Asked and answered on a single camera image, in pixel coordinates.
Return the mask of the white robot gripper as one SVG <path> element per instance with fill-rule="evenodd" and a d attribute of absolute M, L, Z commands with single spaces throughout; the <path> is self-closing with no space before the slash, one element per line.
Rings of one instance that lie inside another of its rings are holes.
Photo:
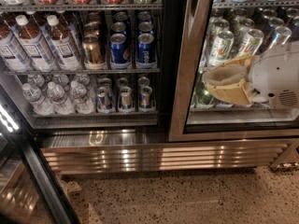
<path fill-rule="evenodd" d="M 275 109 L 298 108 L 299 42 L 276 45 L 259 57 L 234 57 L 206 71 L 202 80 L 209 93 L 225 103 L 250 105 L 254 88 L 254 103 L 267 102 Z"/>

